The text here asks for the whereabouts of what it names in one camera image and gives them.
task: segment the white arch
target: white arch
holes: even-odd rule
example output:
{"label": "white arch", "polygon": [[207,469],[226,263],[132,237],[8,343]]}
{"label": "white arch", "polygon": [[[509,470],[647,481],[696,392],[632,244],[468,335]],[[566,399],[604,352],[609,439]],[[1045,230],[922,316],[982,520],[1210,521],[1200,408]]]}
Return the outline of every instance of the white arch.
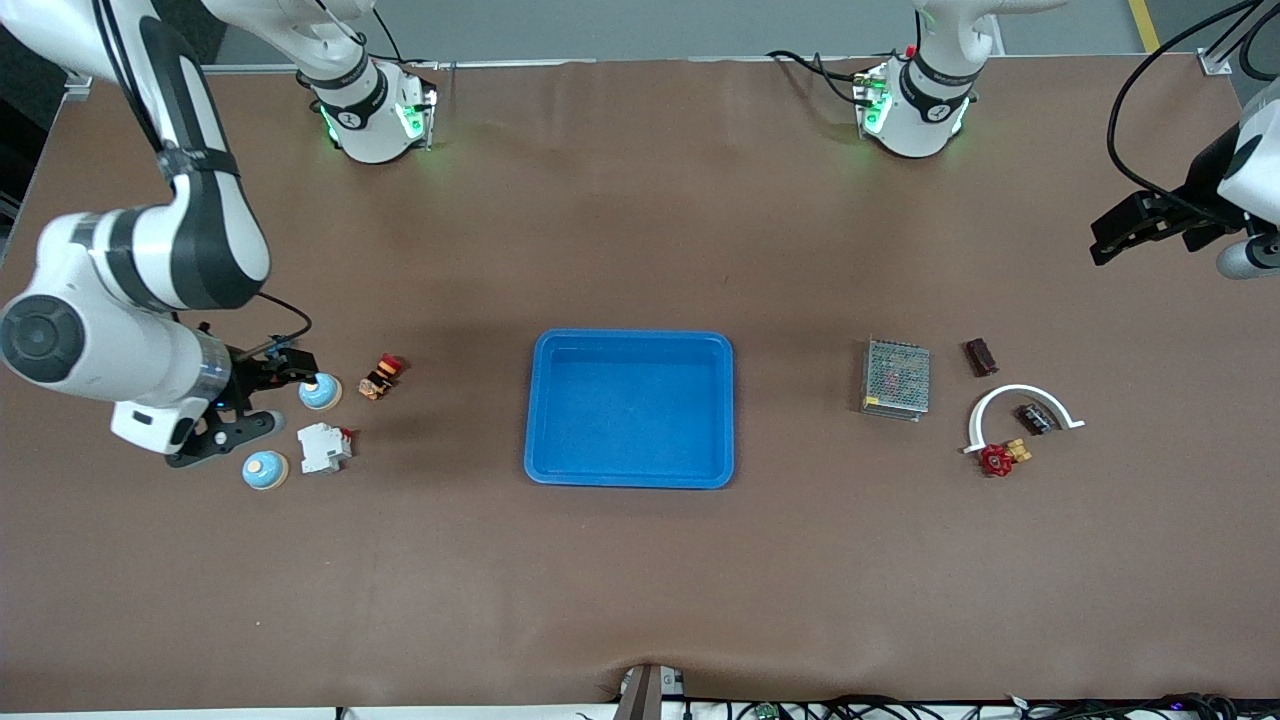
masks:
{"label": "white arch", "polygon": [[997,387],[996,389],[982,396],[982,400],[978,401],[978,405],[973,407],[973,414],[969,415],[969,447],[964,448],[964,452],[977,452],[983,447],[987,447],[987,441],[983,439],[982,437],[982,415],[987,411],[987,405],[991,405],[992,398],[995,398],[997,395],[1002,395],[1006,392],[1016,392],[1019,395],[1025,395],[1028,397],[1039,400],[1046,406],[1048,406],[1051,413],[1053,413],[1053,416],[1057,418],[1057,421],[1060,425],[1062,425],[1064,430],[1084,425],[1084,420],[1073,420],[1071,414],[1066,411],[1066,406],[1059,402],[1056,397],[1053,397],[1052,395],[1044,392],[1038,387],[1032,387],[1032,386]]}

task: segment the yellow tape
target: yellow tape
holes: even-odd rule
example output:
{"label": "yellow tape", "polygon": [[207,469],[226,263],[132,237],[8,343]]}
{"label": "yellow tape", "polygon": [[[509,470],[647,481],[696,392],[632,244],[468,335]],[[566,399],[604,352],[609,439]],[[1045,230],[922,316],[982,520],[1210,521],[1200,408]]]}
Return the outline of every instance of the yellow tape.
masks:
{"label": "yellow tape", "polygon": [[1160,49],[1160,37],[1156,35],[1155,23],[1151,22],[1147,0],[1129,0],[1129,12],[1133,13],[1133,23],[1138,26],[1138,37],[1142,38],[1142,49],[1147,53],[1155,53]]}

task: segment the blue plastic bin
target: blue plastic bin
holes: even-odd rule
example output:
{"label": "blue plastic bin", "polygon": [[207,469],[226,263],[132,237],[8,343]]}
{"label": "blue plastic bin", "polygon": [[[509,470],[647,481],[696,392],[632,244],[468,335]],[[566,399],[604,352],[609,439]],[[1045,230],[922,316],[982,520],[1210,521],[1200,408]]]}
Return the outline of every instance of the blue plastic bin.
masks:
{"label": "blue plastic bin", "polygon": [[525,471],[561,486],[724,486],[733,474],[733,347],[708,332],[543,333]]}

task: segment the light blue cap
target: light blue cap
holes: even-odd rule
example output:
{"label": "light blue cap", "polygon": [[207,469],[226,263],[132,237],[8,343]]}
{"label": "light blue cap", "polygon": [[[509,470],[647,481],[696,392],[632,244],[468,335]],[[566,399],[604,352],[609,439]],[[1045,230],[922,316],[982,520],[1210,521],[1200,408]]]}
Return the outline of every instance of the light blue cap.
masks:
{"label": "light blue cap", "polygon": [[298,400],[310,410],[328,410],[342,397],[342,383],[328,373],[317,373],[314,383],[298,386]]}
{"label": "light blue cap", "polygon": [[253,489],[271,489],[289,475],[289,462],[279,452],[261,450],[250,455],[241,468],[241,477]]}

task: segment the perforated metal box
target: perforated metal box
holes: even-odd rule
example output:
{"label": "perforated metal box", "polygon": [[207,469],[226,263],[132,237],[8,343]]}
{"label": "perforated metal box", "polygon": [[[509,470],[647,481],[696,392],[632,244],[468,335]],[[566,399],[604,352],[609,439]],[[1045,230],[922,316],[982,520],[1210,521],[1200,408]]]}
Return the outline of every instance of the perforated metal box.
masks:
{"label": "perforated metal box", "polygon": [[919,423],[929,411],[929,351],[872,338],[863,364],[863,413]]}

